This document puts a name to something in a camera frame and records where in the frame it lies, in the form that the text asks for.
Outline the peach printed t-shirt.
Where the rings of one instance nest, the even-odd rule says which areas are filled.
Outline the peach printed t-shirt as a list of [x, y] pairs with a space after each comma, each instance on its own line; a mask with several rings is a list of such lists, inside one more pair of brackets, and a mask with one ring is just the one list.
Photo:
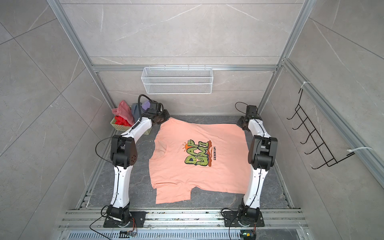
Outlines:
[[193, 188], [245, 194], [252, 172], [248, 153], [245, 132], [235, 124], [170, 118], [161, 124], [149, 160], [156, 204], [190, 200]]

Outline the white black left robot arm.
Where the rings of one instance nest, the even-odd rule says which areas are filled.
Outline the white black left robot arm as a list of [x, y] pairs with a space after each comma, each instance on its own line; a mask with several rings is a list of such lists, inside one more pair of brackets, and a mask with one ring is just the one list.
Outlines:
[[114, 194], [106, 210], [105, 228], [142, 227], [145, 212], [130, 212], [129, 186], [133, 166], [138, 159], [137, 140], [153, 125], [170, 118], [167, 110], [150, 110], [121, 135], [112, 136], [111, 161], [114, 166]]

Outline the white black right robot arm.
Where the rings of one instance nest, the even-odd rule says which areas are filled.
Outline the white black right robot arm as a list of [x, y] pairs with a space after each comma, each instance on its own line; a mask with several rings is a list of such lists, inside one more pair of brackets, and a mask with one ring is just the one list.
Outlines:
[[261, 119], [241, 117], [237, 125], [253, 135], [248, 154], [251, 178], [237, 213], [239, 224], [249, 227], [260, 219], [262, 188], [270, 168], [275, 164], [278, 140], [268, 134]]

